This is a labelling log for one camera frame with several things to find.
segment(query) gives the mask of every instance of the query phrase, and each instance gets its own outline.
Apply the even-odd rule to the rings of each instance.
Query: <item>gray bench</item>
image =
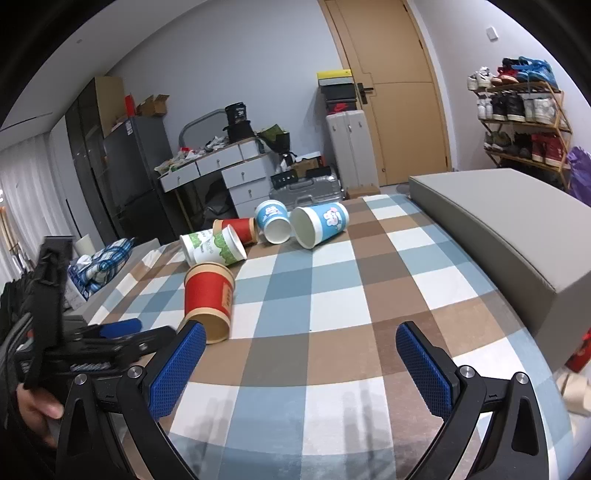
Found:
[[[515,170],[411,177],[410,195],[487,273],[555,371],[591,327],[591,208]]]

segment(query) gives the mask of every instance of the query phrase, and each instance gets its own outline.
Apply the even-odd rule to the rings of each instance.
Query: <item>cartoon print on cup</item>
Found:
[[[340,231],[343,228],[343,219],[340,212],[335,207],[331,207],[323,216],[326,219],[326,225],[336,225],[337,231]]]

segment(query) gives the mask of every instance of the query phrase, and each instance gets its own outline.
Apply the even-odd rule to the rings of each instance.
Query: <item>human hand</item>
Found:
[[[59,420],[64,414],[64,406],[44,388],[25,390],[17,386],[18,411],[25,424],[52,448],[57,443],[49,431],[47,418]]]

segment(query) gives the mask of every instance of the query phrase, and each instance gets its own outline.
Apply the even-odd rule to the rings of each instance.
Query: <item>suitcase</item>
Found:
[[[313,179],[300,179],[297,183],[273,189],[269,194],[271,200],[279,200],[288,211],[296,207],[309,207],[320,203],[340,202],[345,192],[340,186],[334,170],[330,175]]]

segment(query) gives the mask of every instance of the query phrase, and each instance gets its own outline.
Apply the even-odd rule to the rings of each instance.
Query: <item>refrigerator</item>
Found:
[[[163,192],[154,171],[173,156],[162,118],[129,118],[105,138],[105,152],[99,184],[109,190],[102,193],[122,236],[135,237],[136,245],[153,238],[164,245],[189,233],[175,195]]]

